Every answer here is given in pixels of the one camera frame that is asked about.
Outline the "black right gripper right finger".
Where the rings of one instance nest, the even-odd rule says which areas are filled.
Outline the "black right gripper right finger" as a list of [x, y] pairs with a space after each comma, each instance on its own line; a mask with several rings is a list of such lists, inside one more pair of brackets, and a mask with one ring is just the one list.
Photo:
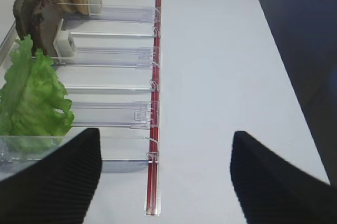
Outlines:
[[245, 131], [233, 136], [230, 174], [247, 223], [336, 223], [336, 188]]

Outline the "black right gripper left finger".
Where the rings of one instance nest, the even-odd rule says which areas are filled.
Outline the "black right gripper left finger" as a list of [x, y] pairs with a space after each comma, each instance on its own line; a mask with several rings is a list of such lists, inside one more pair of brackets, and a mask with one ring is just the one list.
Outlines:
[[100, 131], [88, 128], [1, 181], [1, 223], [83, 223], [101, 173]]

